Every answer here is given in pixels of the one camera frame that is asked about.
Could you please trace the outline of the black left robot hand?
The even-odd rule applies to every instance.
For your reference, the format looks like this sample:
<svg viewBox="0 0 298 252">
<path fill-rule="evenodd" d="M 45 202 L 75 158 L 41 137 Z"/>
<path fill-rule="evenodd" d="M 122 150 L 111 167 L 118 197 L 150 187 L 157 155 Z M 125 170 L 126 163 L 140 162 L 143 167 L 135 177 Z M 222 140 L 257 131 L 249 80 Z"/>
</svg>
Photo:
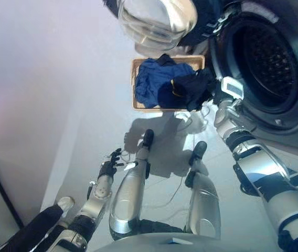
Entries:
<svg viewBox="0 0 298 252">
<path fill-rule="evenodd" d="M 120 161 L 121 153 L 122 149 L 118 148 L 115 151 L 113 151 L 110 155 L 104 157 L 100 166 L 100 172 L 98 177 L 107 175 L 113 178 L 118 169 L 127 171 L 135 168 L 138 165 L 138 161 Z"/>
</svg>

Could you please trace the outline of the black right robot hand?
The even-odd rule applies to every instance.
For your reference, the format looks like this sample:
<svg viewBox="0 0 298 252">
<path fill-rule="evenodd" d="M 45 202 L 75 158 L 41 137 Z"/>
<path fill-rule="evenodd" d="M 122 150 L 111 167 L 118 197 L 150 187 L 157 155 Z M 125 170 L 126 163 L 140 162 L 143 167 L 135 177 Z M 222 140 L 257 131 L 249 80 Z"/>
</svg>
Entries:
<svg viewBox="0 0 298 252">
<path fill-rule="evenodd" d="M 226 100 L 244 99 L 243 84 L 233 77 L 223 77 L 215 87 L 213 104 L 219 105 Z"/>
</svg>

